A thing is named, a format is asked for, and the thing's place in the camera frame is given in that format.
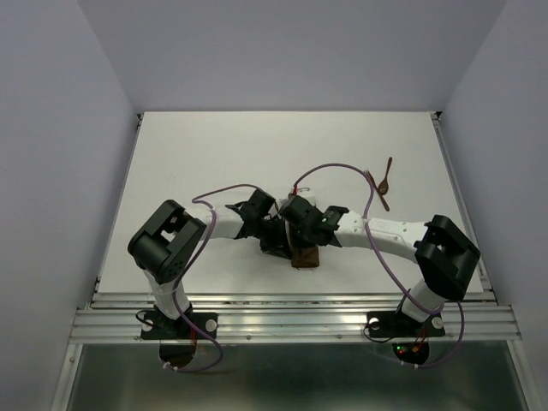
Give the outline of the brown cloth napkin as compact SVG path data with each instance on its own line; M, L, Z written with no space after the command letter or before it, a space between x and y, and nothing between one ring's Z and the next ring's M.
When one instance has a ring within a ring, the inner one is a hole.
M286 237L289 244L290 264L293 268L313 269L319 267L319 247L302 240L295 230L285 224Z

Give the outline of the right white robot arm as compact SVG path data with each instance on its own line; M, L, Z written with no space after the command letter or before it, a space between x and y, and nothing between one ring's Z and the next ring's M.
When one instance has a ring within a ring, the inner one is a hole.
M299 195L282 205L280 215L302 240L313 245L373 250L404 293L394 313L395 327L404 334L415 333L444 303L462 301L480 260L479 249L443 215L426 223L366 218L340 206L321 211ZM415 263L422 278L405 289L383 260L385 253Z

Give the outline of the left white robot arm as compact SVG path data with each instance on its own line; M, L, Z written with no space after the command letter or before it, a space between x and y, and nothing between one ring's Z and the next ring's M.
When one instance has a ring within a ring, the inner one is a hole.
M182 277L210 240L259 240L263 253L291 259L284 221L271 214L277 201L256 187L248 198L233 205L214 207L202 194L192 200L208 209L187 209L166 200L147 219L128 244L128 253L150 284L155 308L163 316L161 327L171 337L182 337L190 327L191 303Z

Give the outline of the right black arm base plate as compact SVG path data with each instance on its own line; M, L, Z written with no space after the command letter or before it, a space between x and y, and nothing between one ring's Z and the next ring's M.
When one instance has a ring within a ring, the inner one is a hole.
M419 322L397 311L369 311L366 313L366 327L373 339L445 336L440 315Z

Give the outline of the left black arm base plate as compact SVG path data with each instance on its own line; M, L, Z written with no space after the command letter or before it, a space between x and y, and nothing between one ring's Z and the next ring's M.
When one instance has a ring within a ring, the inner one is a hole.
M135 318L140 322L140 338L143 340L189 340L191 337L205 339L183 319L169 319L156 310L140 310L135 314ZM206 335L212 338L217 337L218 315L216 313L192 313L189 318Z

